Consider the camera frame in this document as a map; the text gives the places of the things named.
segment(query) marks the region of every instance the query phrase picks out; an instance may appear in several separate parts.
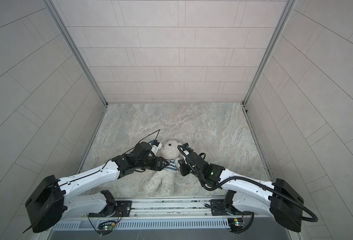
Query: marble-patterned surface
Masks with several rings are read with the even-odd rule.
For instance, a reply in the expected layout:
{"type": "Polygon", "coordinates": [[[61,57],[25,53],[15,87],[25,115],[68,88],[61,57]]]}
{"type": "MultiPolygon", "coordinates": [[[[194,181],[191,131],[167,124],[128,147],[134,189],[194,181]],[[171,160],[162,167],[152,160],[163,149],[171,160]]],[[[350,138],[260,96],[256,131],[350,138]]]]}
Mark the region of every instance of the marble-patterned surface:
{"type": "MultiPolygon", "coordinates": [[[[239,103],[111,104],[92,144],[82,171],[135,146],[142,137],[161,129],[158,140],[186,143],[205,152],[206,161],[255,179],[268,180],[239,103]]],[[[143,186],[154,171],[135,172],[102,184],[91,192],[110,190],[114,197],[143,197],[143,186]]],[[[189,174],[175,177],[174,196],[224,195],[221,189],[204,190],[189,174]]]]}

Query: side wall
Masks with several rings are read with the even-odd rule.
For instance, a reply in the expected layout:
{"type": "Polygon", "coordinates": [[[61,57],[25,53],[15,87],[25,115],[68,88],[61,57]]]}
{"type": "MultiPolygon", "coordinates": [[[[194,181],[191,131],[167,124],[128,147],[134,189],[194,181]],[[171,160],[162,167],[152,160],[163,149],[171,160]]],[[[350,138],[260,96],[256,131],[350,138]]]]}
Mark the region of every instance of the side wall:
{"type": "Polygon", "coordinates": [[[111,103],[243,101],[286,4],[53,3],[111,103]]]}
{"type": "Polygon", "coordinates": [[[102,110],[41,1],[0,1],[0,239],[26,239],[26,198],[73,174],[102,110]]]}
{"type": "Polygon", "coordinates": [[[353,239],[353,0],[296,2],[247,109],[274,176],[319,217],[307,239],[353,239]]]}

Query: stuffed bear's leg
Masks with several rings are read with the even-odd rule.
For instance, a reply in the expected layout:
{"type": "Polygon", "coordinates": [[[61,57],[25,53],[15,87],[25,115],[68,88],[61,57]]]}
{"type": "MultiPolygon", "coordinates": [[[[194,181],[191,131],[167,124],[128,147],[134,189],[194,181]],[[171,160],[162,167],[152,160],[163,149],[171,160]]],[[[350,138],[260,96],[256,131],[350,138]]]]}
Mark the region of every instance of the stuffed bear's leg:
{"type": "Polygon", "coordinates": [[[169,197],[174,194],[174,180],[176,173],[166,171],[164,173],[162,184],[160,185],[160,193],[162,196],[169,197]]]}
{"type": "Polygon", "coordinates": [[[162,171],[155,172],[150,180],[143,187],[145,196],[151,196],[159,187],[162,182],[162,171]]]}

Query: teddy bear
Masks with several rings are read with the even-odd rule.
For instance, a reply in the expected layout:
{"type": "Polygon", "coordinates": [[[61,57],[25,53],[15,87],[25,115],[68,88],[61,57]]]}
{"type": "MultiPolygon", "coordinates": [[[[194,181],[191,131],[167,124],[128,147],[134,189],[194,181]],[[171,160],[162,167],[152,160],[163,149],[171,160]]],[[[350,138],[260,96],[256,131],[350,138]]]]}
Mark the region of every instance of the teddy bear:
{"type": "Polygon", "coordinates": [[[179,168],[178,160],[180,160],[178,145],[181,145],[181,143],[170,140],[161,147],[160,152],[162,157],[170,161],[170,164],[162,171],[154,173],[144,186],[145,195],[153,195],[158,188],[161,196],[172,196],[174,193],[174,179],[179,168]]]}

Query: striped shirt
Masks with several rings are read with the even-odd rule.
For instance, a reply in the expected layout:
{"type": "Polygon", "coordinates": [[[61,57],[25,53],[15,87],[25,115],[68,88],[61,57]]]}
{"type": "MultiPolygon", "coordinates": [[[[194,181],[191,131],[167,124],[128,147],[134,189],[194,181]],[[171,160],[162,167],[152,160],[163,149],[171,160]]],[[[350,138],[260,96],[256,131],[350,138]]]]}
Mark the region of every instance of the striped shirt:
{"type": "Polygon", "coordinates": [[[170,165],[168,165],[167,167],[164,168],[164,170],[166,171],[170,171],[170,172],[178,172],[178,168],[176,166],[176,159],[175,158],[169,158],[167,159],[170,161],[170,165]]]}

